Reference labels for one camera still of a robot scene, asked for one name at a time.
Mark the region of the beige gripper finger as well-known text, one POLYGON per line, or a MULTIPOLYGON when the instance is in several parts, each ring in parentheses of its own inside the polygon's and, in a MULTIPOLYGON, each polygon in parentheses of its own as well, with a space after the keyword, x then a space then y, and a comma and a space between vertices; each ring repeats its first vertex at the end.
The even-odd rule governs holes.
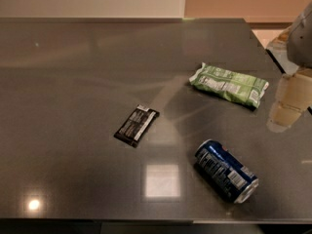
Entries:
POLYGON ((283 74, 275 98, 279 110, 305 111, 312 105, 312 69, 300 67, 293 74, 283 74))
POLYGON ((302 109, 275 101, 271 106, 266 126, 273 133, 282 133, 288 130, 302 114, 302 109))

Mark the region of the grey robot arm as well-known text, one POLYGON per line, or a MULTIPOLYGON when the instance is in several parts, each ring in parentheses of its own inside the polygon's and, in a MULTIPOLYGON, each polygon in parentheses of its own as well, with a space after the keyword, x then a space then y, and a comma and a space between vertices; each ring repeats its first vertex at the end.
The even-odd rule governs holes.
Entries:
POLYGON ((279 81, 267 127, 274 133, 290 128, 312 105, 312 2, 286 31, 287 59, 298 69, 279 81))

